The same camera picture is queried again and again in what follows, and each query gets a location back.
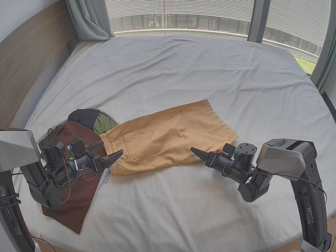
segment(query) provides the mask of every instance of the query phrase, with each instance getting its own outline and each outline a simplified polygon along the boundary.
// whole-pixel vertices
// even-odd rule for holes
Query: gray curtain
[[[114,37],[105,0],[66,0],[66,4],[80,41]]]
[[[336,71],[336,0],[331,0],[330,20],[320,57],[310,79],[324,93],[326,86]]]

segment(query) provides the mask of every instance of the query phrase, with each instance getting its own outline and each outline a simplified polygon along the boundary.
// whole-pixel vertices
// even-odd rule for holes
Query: bed
[[[82,42],[26,129],[38,142],[77,108],[100,109],[122,123],[202,99],[236,131],[235,144],[260,148],[280,137],[313,141],[327,215],[335,214],[336,125],[308,76],[281,48],[196,36]],[[267,194],[246,203],[237,183],[202,162],[110,176],[79,235],[42,214],[22,176],[13,182],[31,234],[68,251],[270,251],[301,235],[288,180],[273,177]]]

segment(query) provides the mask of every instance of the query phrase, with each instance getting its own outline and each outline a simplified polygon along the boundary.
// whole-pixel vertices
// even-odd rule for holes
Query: khaki shorts
[[[111,173],[129,175],[197,162],[190,147],[220,152],[237,135],[205,99],[129,120],[100,137],[107,154],[124,150]]]

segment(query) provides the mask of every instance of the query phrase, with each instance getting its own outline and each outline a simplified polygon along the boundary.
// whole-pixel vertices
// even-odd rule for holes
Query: wooden headboard
[[[0,128],[9,128],[25,96],[74,39],[65,0],[37,13],[0,43]]]

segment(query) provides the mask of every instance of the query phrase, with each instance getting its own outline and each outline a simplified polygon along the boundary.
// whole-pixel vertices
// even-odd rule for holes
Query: patch pocket
[[[153,127],[143,128],[123,135],[131,161],[160,152],[163,139],[158,129]]]

